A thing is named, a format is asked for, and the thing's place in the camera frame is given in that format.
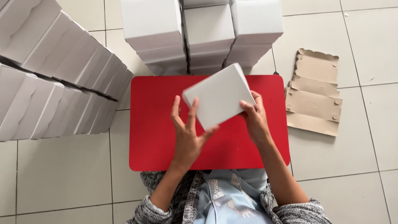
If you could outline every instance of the red tabletop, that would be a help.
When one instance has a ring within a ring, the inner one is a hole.
[[[175,145],[174,125],[170,118],[175,95],[208,76],[135,77],[131,81],[130,168],[134,171],[167,170]],[[269,130],[286,165],[289,164],[285,91],[279,75],[248,75],[249,87],[262,95]],[[188,107],[180,104],[186,122]],[[204,132],[196,122],[197,134]],[[244,120],[235,116],[220,125],[192,165],[199,169],[263,168],[256,146],[247,133]]]

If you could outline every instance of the brown cardboard sheet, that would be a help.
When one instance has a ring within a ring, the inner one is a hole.
[[[342,99],[286,88],[286,111],[340,122]]]
[[[339,123],[286,111],[287,125],[293,128],[300,128],[312,132],[318,132],[330,136],[337,136]]]
[[[337,84],[338,61],[338,56],[300,48],[295,74],[304,78]]]
[[[293,80],[290,82],[289,86],[293,89],[334,98],[340,96],[340,92],[337,91],[337,84],[304,78],[298,75],[293,75]]]

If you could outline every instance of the forearm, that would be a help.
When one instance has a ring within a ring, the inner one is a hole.
[[[174,192],[186,172],[187,170],[179,168],[172,162],[158,187],[149,198],[152,204],[167,212]]]
[[[265,143],[258,146],[258,150],[278,205],[308,202],[308,197],[289,172],[271,136],[266,135],[265,138]]]

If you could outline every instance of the light blue shirt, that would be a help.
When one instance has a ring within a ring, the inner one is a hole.
[[[195,224],[272,224],[260,202],[266,183],[264,169],[205,174]]]

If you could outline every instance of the hand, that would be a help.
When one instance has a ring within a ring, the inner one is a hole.
[[[192,109],[188,114],[187,124],[182,122],[179,117],[179,103],[180,97],[176,96],[172,109],[171,118],[176,130],[176,149],[174,151],[174,158],[171,167],[177,167],[184,172],[187,172],[195,160],[199,157],[200,152],[206,141],[214,134],[219,128],[218,126],[212,127],[204,134],[197,137],[195,122],[196,110],[198,108],[198,98],[193,101]]]
[[[243,100],[240,101],[240,106],[244,112],[240,115],[245,119],[246,126],[249,132],[250,139],[257,147],[263,146],[265,143],[272,141],[269,133],[267,117],[263,105],[263,99],[260,94],[250,91],[256,102],[256,105],[251,105]]]

